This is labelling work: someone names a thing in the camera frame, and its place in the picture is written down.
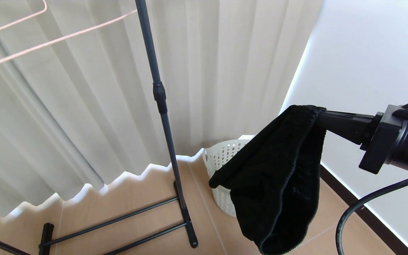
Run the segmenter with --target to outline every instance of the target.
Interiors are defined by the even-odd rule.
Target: white wall
[[[283,106],[312,104],[375,115],[408,103],[408,1],[327,0]],[[358,169],[364,151],[330,132],[322,163],[362,197],[408,178],[384,165],[378,175]],[[408,187],[369,207],[408,244]]]

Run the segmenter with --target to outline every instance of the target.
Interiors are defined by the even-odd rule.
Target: floor
[[[180,228],[122,254],[259,254],[256,245],[243,237],[237,220],[223,213],[214,202],[200,153],[192,158],[178,156],[178,160],[186,202],[199,241],[198,248],[190,248],[186,230]],[[38,207],[23,204],[11,215],[0,218],[0,240],[37,254],[42,227],[46,222],[55,225],[53,237],[58,238],[174,197],[172,171],[159,166],[146,171],[143,176],[143,180],[121,176],[100,192],[85,187],[77,197],[66,202],[53,196]],[[338,195],[321,181],[318,213],[304,242],[290,254],[337,254],[335,227],[346,208]],[[172,202],[61,242],[52,248],[50,254],[103,254],[180,221],[179,204]],[[347,255],[394,254],[357,215],[346,224],[343,244]]]

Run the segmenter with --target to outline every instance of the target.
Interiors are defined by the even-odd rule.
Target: laundry basket
[[[229,140],[220,142],[203,151],[203,160],[209,174],[209,179],[215,171],[225,165],[249,140]],[[228,215],[235,217],[234,205],[231,201],[230,190],[218,186],[212,190],[218,207]]]

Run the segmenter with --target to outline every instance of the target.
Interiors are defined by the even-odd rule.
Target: beige curtain
[[[121,16],[134,1],[47,1],[0,31],[0,58]],[[148,1],[170,122],[194,155],[278,115],[321,0]],[[0,1],[0,26],[43,8]],[[0,65],[0,215],[67,200],[169,156],[138,16]]]

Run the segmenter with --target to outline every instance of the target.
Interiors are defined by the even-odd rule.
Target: clothes rack base
[[[139,213],[146,212],[150,209],[165,205],[167,203],[173,202],[175,200],[178,200],[178,203],[180,205],[180,212],[182,214],[183,222],[180,224],[177,224],[175,226],[172,226],[168,229],[164,229],[160,232],[157,232],[155,234],[152,234],[151,236],[145,237],[143,239],[140,239],[136,242],[133,242],[129,245],[125,245],[124,247],[118,248],[116,250],[113,250],[111,252],[105,253],[105,255],[114,255],[118,254],[120,252],[123,252],[125,250],[128,250],[130,248],[136,247],[138,245],[141,245],[145,242],[148,242],[152,239],[155,239],[159,236],[162,236],[164,234],[167,234],[169,232],[172,232],[176,229],[179,229],[181,227],[185,227],[187,234],[188,234],[188,240],[190,242],[190,246],[192,248],[198,247],[198,239],[196,237],[196,234],[194,232],[193,225],[191,223],[191,218],[188,213],[187,205],[185,203],[185,198],[183,197],[183,191],[182,191],[182,184],[180,182],[180,175],[179,175],[179,168],[177,165],[177,160],[175,156],[175,149],[174,149],[174,144],[173,144],[173,139],[172,139],[172,134],[171,134],[171,127],[168,119],[168,109],[166,106],[166,92],[165,92],[165,87],[163,86],[163,83],[160,79],[160,72],[158,70],[158,65],[157,65],[157,57],[155,56],[155,48],[154,48],[154,41],[152,39],[152,31],[151,31],[151,25],[149,24],[149,16],[147,13],[147,6],[146,6],[146,0],[135,0],[136,2],[136,8],[138,9],[138,17],[140,20],[141,24],[141,31],[143,34],[143,39],[144,39],[144,44],[146,45],[146,52],[147,52],[147,58],[149,59],[149,66],[151,68],[151,73],[152,73],[152,79],[153,79],[153,92],[154,92],[154,99],[157,102],[157,107],[158,111],[160,113],[161,117],[161,122],[163,125],[163,130],[165,131],[165,138],[166,138],[166,143],[168,146],[168,152],[170,154],[171,158],[171,165],[173,168],[173,173],[174,173],[174,189],[176,192],[176,196],[172,197],[170,199],[158,202],[154,205],[150,205],[147,207],[144,207],[140,210],[130,212],[126,215],[120,216],[118,218],[112,219],[110,221],[97,224],[95,226],[89,227],[87,229],[83,229],[81,231],[75,232],[73,234],[69,234],[63,237],[60,237],[58,239],[52,239],[52,234],[55,226],[50,223],[45,223],[44,224],[44,229],[42,231],[42,236],[39,244],[39,255],[50,255],[50,248],[52,245],[57,244],[59,242],[65,241],[67,239],[71,239],[76,236],[80,236],[82,234],[86,234],[90,231],[94,231],[96,229],[99,229],[104,226],[108,226],[110,224],[116,223],[118,221],[124,220],[126,218],[130,218],[131,216],[137,215]],[[16,254],[16,255],[29,255],[29,253],[26,253],[24,251],[21,251],[15,247],[12,247],[8,244],[5,244],[4,242],[0,241],[0,249],[5,250],[9,253]]]

